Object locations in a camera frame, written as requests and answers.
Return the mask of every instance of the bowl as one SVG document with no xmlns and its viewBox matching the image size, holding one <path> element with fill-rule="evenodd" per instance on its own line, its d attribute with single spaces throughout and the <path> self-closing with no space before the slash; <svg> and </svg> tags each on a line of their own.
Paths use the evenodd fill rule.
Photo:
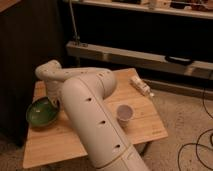
<svg viewBox="0 0 213 171">
<path fill-rule="evenodd" d="M 59 107 L 53 106 L 47 97 L 43 97 L 28 107 L 26 119 L 32 127 L 44 127 L 56 120 L 59 110 Z"/>
</svg>

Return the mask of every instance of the tabletop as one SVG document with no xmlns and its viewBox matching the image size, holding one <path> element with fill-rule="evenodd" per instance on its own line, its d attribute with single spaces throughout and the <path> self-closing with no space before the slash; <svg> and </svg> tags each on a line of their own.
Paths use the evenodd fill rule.
<svg viewBox="0 0 213 171">
<path fill-rule="evenodd" d="M 116 115 L 116 109 L 122 104 L 133 108 L 133 119 L 123 128 L 134 145 L 164 138 L 168 133 L 152 103 L 130 85 L 129 79 L 137 75 L 134 68 L 113 71 L 117 78 L 114 93 L 104 103 Z M 45 96 L 42 81 L 35 84 L 33 101 Z M 66 113 L 60 110 L 56 121 L 51 125 L 33 129 L 29 127 L 25 144 L 23 167 L 31 168 L 58 161 L 86 156 L 87 153 L 78 135 L 72 129 Z"/>
</svg>

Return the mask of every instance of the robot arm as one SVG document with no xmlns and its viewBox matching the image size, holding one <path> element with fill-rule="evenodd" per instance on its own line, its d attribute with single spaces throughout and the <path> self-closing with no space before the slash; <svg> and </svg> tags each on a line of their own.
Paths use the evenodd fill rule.
<svg viewBox="0 0 213 171">
<path fill-rule="evenodd" d="M 147 171 L 103 102 L 115 88 L 116 79 L 110 70 L 77 74 L 61 83 L 60 102 L 98 171 Z"/>
</svg>

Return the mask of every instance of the cable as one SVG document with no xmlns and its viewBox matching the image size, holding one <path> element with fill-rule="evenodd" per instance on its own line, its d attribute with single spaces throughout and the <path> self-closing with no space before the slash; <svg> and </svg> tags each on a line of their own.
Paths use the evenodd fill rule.
<svg viewBox="0 0 213 171">
<path fill-rule="evenodd" d="M 209 141 L 213 147 L 213 133 L 211 133 L 211 135 L 209 136 Z"/>
<path fill-rule="evenodd" d="M 196 145 L 195 145 L 195 152 L 196 152 L 196 157 L 197 157 L 198 161 L 199 161 L 205 168 L 207 168 L 207 169 L 209 169 L 209 170 L 213 170 L 213 168 L 212 168 L 212 167 L 209 167 L 208 165 L 206 165 L 206 164 L 201 160 L 200 156 L 198 155 L 197 144 L 199 144 L 199 141 L 200 141 L 200 139 L 202 138 L 203 135 L 205 135 L 206 133 L 211 132 L 211 131 L 213 131 L 213 129 L 209 129 L 209 130 L 203 132 L 202 134 L 200 134 L 200 136 L 199 136 L 198 139 L 197 139 Z"/>
<path fill-rule="evenodd" d="M 208 150 L 213 150 L 213 149 L 211 149 L 210 147 L 208 147 L 208 146 L 205 146 L 205 145 L 203 145 L 203 144 L 197 144 L 197 143 L 187 143 L 187 144 L 184 144 L 184 145 L 182 145 L 182 147 L 179 149 L 179 151 L 178 151 L 178 158 L 177 158 L 177 163 L 178 163 L 178 169 L 179 169 L 179 171 L 181 171 L 181 167 L 180 167 L 180 155 L 181 155 L 181 152 L 182 152 L 182 150 L 186 147 L 186 146 L 200 146 L 200 147 L 203 147 L 203 148 L 206 148 L 206 149 L 208 149 Z"/>
<path fill-rule="evenodd" d="M 211 76 L 213 74 L 213 70 L 209 73 L 209 76 L 208 76 L 208 81 L 211 80 Z M 211 117 L 213 119 L 213 115 L 208 111 L 207 107 L 206 107 L 206 104 L 205 104 L 205 93 L 206 93 L 206 87 L 204 87 L 203 89 L 203 93 L 202 93 L 202 103 L 203 103 L 203 107 L 205 109 L 205 112 L 209 115 L 209 117 Z M 196 153 L 196 157 L 198 159 L 198 161 L 207 169 L 209 170 L 212 170 L 213 171 L 213 168 L 208 166 L 207 164 L 204 163 L 203 160 L 201 160 L 199 154 L 198 154 L 198 146 L 202 147 L 202 148 L 206 148 L 210 151 L 213 152 L 213 133 L 210 134 L 209 136 L 209 141 L 210 141 L 210 144 L 212 146 L 212 148 L 206 146 L 206 145 L 203 145 L 203 144 L 199 144 L 200 142 L 200 139 L 203 137 L 203 135 L 207 134 L 208 132 L 212 132 L 213 129 L 208 129 L 206 131 L 204 131 L 202 134 L 199 135 L 198 139 L 197 139 L 197 142 L 196 143 L 187 143 L 187 144 L 184 144 L 182 145 L 182 147 L 179 149 L 178 151 L 178 158 L 177 158 L 177 163 L 178 163 L 178 169 L 179 171 L 181 171 L 181 167 L 180 167 L 180 154 L 181 154 L 181 151 L 186 147 L 186 146 L 189 146 L 189 145 L 193 145 L 195 146 L 195 153 Z"/>
</svg>

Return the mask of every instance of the white cup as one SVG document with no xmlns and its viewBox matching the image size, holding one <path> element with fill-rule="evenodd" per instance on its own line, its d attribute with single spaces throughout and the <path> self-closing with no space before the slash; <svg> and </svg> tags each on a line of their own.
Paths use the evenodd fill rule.
<svg viewBox="0 0 213 171">
<path fill-rule="evenodd" d="M 121 127 L 126 127 L 133 117 L 133 110 L 128 105 L 120 105 L 117 108 L 117 121 Z"/>
</svg>

